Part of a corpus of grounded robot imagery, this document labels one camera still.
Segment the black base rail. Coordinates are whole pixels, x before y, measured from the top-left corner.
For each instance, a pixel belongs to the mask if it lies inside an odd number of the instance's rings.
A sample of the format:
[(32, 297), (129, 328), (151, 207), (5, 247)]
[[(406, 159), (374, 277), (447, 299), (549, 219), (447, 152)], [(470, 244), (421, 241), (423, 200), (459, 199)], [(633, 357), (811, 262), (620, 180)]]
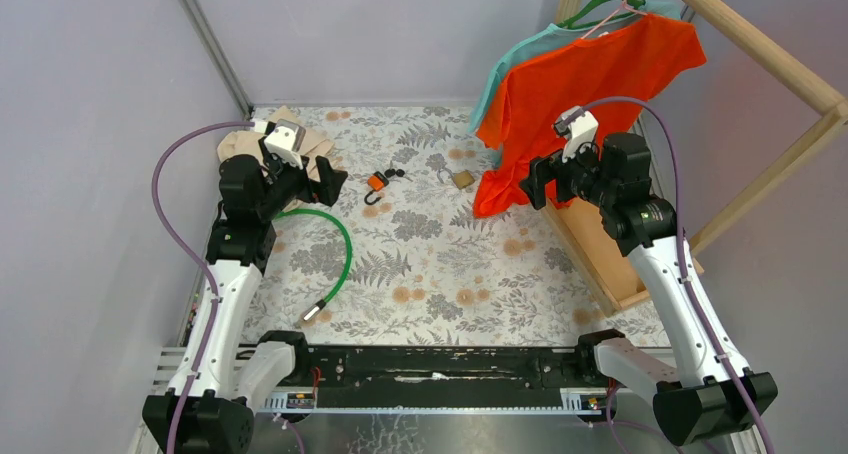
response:
[(614, 381), (571, 348), (305, 347), (262, 405), (286, 415), (599, 415)]

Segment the beige cloth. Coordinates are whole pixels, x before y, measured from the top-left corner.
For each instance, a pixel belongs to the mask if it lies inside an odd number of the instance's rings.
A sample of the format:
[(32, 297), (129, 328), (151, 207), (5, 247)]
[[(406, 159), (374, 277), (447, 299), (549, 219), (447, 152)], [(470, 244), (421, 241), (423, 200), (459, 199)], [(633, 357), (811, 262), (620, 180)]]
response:
[[(285, 120), (304, 126), (304, 123), (287, 106), (280, 106), (274, 111), (271, 111), (269, 108), (258, 108), (254, 112), (254, 118), (272, 122)], [(260, 151), (259, 139), (260, 134), (253, 131), (230, 132), (217, 147), (219, 161), (223, 163), (225, 160), (239, 154), (249, 154), (257, 160), (261, 160), (262, 153)], [(297, 152), (310, 160), (307, 172), (311, 179), (318, 179), (318, 171), (315, 164), (316, 157), (327, 157), (334, 148), (334, 145), (335, 143), (326, 137), (324, 133), (306, 127), (306, 134)]]

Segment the orange padlock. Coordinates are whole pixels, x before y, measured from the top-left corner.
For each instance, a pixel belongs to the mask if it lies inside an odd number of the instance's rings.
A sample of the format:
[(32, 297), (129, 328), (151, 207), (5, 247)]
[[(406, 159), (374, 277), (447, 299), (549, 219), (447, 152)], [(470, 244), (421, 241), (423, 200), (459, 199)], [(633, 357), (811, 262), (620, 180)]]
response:
[(368, 206), (373, 206), (377, 204), (381, 199), (380, 192), (389, 184), (389, 178), (386, 177), (382, 172), (375, 172), (372, 176), (367, 180), (367, 185), (369, 187), (368, 193), (364, 196), (364, 203)]

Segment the wooden rack frame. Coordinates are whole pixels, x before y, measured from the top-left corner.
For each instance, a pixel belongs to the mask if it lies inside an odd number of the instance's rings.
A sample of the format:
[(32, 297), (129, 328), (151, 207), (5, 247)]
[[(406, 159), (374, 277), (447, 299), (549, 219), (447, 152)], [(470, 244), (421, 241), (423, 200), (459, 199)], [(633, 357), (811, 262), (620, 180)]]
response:
[(707, 64), (654, 103), (716, 304), (847, 303), (847, 0), (680, 0)]

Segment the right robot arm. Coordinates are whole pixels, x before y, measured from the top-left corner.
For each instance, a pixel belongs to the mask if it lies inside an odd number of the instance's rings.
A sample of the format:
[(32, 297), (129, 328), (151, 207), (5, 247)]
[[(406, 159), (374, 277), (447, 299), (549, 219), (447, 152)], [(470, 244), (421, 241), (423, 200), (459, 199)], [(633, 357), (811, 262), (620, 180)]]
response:
[(756, 373), (724, 331), (694, 267), (671, 203), (653, 194), (651, 153), (643, 138), (608, 135), (534, 159), (520, 186), (535, 209), (553, 183), (559, 200), (598, 208), (614, 240), (647, 288), (675, 358), (669, 366), (621, 334), (584, 335), (575, 376), (597, 386), (611, 378), (652, 408), (668, 441), (683, 446), (755, 427), (776, 399), (768, 372)]

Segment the orange t-shirt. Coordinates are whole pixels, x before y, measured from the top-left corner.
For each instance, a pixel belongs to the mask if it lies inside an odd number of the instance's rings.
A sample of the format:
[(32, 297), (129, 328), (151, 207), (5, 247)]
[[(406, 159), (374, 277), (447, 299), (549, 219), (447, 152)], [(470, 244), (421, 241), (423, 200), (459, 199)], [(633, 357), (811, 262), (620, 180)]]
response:
[(606, 35), (578, 39), (511, 68), (482, 118), (477, 136), (502, 153), (484, 173), (473, 204), (477, 218), (498, 215), (528, 198), (519, 183), (530, 162), (562, 149), (552, 126), (575, 106), (610, 97), (648, 101), (680, 73), (706, 62), (695, 27), (648, 14)]

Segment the pink hanger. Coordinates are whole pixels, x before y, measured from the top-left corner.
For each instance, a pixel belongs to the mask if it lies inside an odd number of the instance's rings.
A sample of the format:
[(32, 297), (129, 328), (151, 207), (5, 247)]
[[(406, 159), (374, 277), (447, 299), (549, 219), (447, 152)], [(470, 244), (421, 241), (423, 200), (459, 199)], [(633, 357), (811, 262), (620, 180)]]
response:
[(612, 12), (610, 12), (602, 20), (598, 21), (590, 30), (585, 32), (582, 35), (582, 39), (589, 39), (596, 31), (605, 27), (611, 21), (617, 20), (621, 16), (631, 17), (632, 15), (644, 16), (645, 12), (638, 7), (634, 7), (629, 0), (621, 0), (620, 4)]

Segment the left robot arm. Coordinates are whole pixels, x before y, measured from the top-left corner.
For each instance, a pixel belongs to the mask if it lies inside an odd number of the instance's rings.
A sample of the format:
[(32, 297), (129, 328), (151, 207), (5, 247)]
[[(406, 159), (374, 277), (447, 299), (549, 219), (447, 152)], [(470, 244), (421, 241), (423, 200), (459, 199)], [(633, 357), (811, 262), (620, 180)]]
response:
[[(276, 240), (275, 217), (294, 200), (332, 206), (347, 172), (318, 156), (296, 167), (273, 156), (262, 165), (237, 155), (219, 167), (219, 204), (200, 266), (204, 286), (183, 359), (161, 395), (147, 397), (142, 418), (165, 453), (244, 453), (254, 418), (280, 381), (309, 375), (307, 354), (284, 340), (262, 340), (235, 367), (249, 305)], [(309, 177), (313, 166), (318, 177)]]

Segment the black keys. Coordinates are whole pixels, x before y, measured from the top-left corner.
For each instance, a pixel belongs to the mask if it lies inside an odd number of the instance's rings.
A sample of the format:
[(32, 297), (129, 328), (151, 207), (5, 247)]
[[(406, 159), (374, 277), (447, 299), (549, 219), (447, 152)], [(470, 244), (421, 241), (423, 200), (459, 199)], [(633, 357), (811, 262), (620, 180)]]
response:
[(389, 168), (384, 172), (384, 176), (387, 180), (395, 182), (399, 179), (405, 178), (407, 176), (407, 173), (404, 169), (401, 168)]

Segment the green hanger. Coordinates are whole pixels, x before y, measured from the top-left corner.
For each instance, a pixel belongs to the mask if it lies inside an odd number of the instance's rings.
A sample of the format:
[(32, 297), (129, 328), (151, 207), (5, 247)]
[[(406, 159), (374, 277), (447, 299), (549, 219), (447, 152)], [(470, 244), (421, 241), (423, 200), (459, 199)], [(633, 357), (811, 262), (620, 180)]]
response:
[(645, 0), (590, 0), (576, 14), (574, 14), (571, 17), (566, 18), (562, 22), (558, 23), (557, 26), (560, 27), (560, 28), (565, 28), (565, 29), (574, 29), (576, 24), (578, 23), (578, 21), (583, 19), (585, 16), (587, 16), (589, 13), (591, 13), (594, 9), (598, 8), (599, 6), (601, 6), (605, 3), (609, 3), (609, 2), (613, 2), (613, 1), (624, 2), (627, 7), (630, 7), (630, 8), (633, 8), (633, 9), (639, 9), (646, 4)]

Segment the teal t-shirt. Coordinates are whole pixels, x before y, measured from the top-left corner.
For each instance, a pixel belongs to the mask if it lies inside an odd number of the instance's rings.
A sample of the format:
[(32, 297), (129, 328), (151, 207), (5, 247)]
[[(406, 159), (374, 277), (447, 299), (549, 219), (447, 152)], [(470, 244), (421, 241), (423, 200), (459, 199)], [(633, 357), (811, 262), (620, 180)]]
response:
[[(681, 20), (681, 8), (671, 2), (648, 0), (639, 10), (648, 14)], [(601, 31), (612, 32), (621, 29), (635, 22), (638, 17), (640, 16), (632, 12), (620, 14), (601, 26)], [(512, 68), (537, 56), (569, 45), (590, 31), (598, 22), (600, 21), (575, 24), (572, 28), (560, 27), (558, 24), (552, 23), (544, 30), (510, 48), (489, 72), (482, 93), (470, 115), (469, 132), (476, 133), (480, 129), (499, 85)]]

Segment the brass padlock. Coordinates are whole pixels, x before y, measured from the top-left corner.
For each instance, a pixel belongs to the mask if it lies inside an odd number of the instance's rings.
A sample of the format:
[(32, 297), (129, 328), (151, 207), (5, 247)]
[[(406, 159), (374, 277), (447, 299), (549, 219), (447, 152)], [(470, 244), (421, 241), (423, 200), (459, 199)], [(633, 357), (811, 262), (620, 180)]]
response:
[(475, 183), (474, 176), (468, 170), (454, 173), (449, 169), (440, 169), (437, 171), (437, 179), (442, 183), (449, 179), (458, 190), (464, 190)]

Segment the floral table mat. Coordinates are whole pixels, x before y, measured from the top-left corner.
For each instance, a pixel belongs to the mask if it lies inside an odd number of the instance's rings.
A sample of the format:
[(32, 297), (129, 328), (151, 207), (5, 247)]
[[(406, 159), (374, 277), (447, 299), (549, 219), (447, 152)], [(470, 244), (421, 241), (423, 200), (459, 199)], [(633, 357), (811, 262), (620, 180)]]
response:
[[(469, 132), (466, 107), (291, 107), (335, 145), (349, 177), (337, 203), (278, 219), (276, 243), (241, 334), (301, 330), (315, 344), (566, 346), (614, 328), (634, 344), (665, 347), (650, 302), (602, 313), (540, 212), (472, 212), (474, 187), (495, 153)], [(364, 203), (375, 172), (405, 178)]]

